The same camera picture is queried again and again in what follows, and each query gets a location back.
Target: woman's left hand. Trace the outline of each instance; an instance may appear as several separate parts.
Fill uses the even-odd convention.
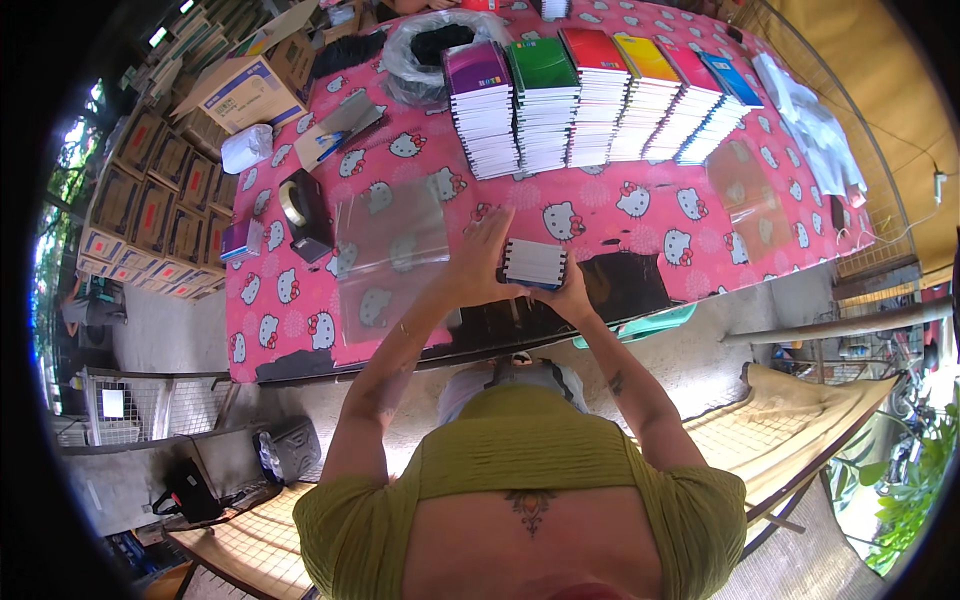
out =
[[[512,206],[499,206],[492,208],[481,223],[470,223],[463,246],[450,256],[443,272],[425,291],[444,295],[452,308],[530,296],[530,290],[522,285],[496,280],[496,263],[515,212]]]

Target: green notebook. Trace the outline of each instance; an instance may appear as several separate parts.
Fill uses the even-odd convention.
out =
[[[518,94],[546,88],[580,88],[573,64],[555,37],[515,41],[507,47]]]

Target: white plastic bag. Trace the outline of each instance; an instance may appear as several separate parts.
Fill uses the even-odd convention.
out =
[[[753,62],[763,87],[786,122],[800,154],[806,158],[820,193],[846,197],[849,185],[866,192],[867,183],[833,113],[820,104],[813,91],[793,81],[768,54],[757,55]]]
[[[269,125],[251,125],[231,135],[220,147],[224,171],[235,175],[254,166],[274,153],[274,128]]]
[[[380,85],[394,100],[412,107],[440,108],[447,105],[444,70],[439,66],[420,64],[410,50],[410,42],[416,34],[447,25],[470,27],[475,34],[474,42],[491,39],[505,46],[513,41],[503,27],[503,21],[493,12],[449,9],[407,17],[383,45],[381,64],[389,75]]]

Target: concrete floor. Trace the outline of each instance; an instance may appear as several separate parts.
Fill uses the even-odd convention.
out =
[[[684,418],[741,397],[744,362],[766,362],[769,347],[728,346],[719,340],[736,333],[813,323],[831,309],[831,268],[806,271],[701,301],[686,324],[628,345],[663,385]],[[227,365],[223,293],[196,303],[130,290],[130,324],[117,327],[114,344],[122,368],[150,372],[225,370]],[[626,427],[589,350],[564,342],[531,352],[568,365],[584,382],[594,414]],[[388,469],[401,473],[420,439],[436,425],[436,402],[445,382],[463,367],[414,374],[384,440]],[[286,388],[243,387],[228,425],[285,416],[312,419],[324,450],[329,445],[348,383]]]

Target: woman's hand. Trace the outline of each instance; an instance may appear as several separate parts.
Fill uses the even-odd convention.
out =
[[[581,324],[596,315],[590,298],[587,296],[587,285],[584,283],[584,272],[577,264],[573,252],[566,253],[566,281],[556,292],[548,292],[541,288],[530,288],[530,298],[539,300],[569,324],[580,329]]]
[[[496,263],[515,212],[512,206],[497,207],[483,222],[470,223],[463,246],[450,256],[444,271],[424,292],[443,295],[451,308],[530,296],[529,288],[496,280]]]

